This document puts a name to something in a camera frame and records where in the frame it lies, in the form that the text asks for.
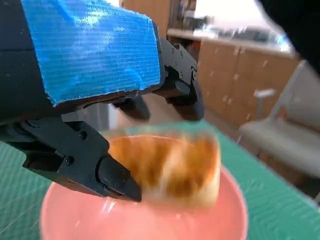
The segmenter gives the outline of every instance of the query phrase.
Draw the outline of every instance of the blue duct tape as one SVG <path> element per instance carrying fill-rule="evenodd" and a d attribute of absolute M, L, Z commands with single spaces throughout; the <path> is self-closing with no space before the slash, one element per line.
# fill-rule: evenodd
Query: blue duct tape
<path fill-rule="evenodd" d="M 22 0 L 43 86 L 56 106 L 160 83 L 152 20 L 103 0 Z"/>

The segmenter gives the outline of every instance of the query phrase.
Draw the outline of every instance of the green cutting mat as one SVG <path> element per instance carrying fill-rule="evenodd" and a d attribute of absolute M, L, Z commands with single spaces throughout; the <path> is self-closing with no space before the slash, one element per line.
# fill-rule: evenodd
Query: green cutting mat
<path fill-rule="evenodd" d="M 222 163 L 245 196 L 248 240 L 320 240 L 320 214 L 313 202 L 205 121 L 152 127 L 214 132 Z M 50 182 L 21 167 L 24 155 L 0 143 L 0 240 L 37 240 L 41 203 Z"/>

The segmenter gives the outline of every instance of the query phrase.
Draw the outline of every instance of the bread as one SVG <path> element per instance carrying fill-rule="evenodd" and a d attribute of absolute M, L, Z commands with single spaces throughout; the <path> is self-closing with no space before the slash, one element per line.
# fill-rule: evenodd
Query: bread
<path fill-rule="evenodd" d="M 109 139 L 109 153 L 131 171 L 142 200 L 211 207 L 219 193 L 220 147 L 213 136 L 137 135 Z"/>

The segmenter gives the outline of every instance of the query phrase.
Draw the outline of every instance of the pink bowl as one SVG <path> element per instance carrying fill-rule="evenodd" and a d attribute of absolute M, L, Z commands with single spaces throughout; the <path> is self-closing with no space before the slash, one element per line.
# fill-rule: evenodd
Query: pink bowl
<path fill-rule="evenodd" d="M 40 227 L 44 240 L 245 240 L 248 216 L 236 181 L 221 168 L 215 206 L 193 211 L 102 198 L 52 183 Z"/>

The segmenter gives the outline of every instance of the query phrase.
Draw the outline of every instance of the chair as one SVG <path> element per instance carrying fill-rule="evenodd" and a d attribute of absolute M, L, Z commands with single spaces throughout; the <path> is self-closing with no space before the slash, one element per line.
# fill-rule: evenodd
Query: chair
<path fill-rule="evenodd" d="M 263 98 L 270 95 L 271 91 L 255 93 L 260 116 Z M 285 108 L 288 118 L 299 124 L 277 118 L 281 108 Z M 320 79 L 308 63 L 302 61 L 269 116 L 239 128 L 238 143 L 246 138 L 289 166 L 320 178 L 320 131 L 317 130 L 320 130 Z M 320 193 L 315 200 L 320 202 Z"/>

